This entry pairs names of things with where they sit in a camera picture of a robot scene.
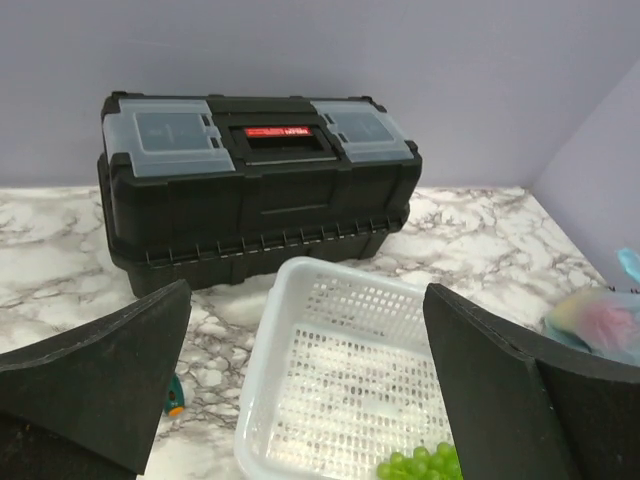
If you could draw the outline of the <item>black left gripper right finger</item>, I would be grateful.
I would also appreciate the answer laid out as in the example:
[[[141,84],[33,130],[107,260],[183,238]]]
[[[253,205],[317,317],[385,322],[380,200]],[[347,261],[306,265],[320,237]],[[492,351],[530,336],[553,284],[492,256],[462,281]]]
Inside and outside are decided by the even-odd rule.
[[[639,369],[496,316],[442,284],[423,302],[467,479],[636,479]]]

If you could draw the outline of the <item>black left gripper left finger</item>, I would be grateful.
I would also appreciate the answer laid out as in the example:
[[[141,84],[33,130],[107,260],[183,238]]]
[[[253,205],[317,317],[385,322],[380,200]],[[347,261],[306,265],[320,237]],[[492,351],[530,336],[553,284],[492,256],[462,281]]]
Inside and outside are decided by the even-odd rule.
[[[144,474],[190,313],[179,280],[2,354],[2,474]]]

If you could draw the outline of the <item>light blue plastic bag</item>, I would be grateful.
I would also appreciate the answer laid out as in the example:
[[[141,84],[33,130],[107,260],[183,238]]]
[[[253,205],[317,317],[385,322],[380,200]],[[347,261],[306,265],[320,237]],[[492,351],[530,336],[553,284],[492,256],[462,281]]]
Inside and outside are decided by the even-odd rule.
[[[639,289],[588,287],[543,318],[544,335],[607,360],[639,364]]]

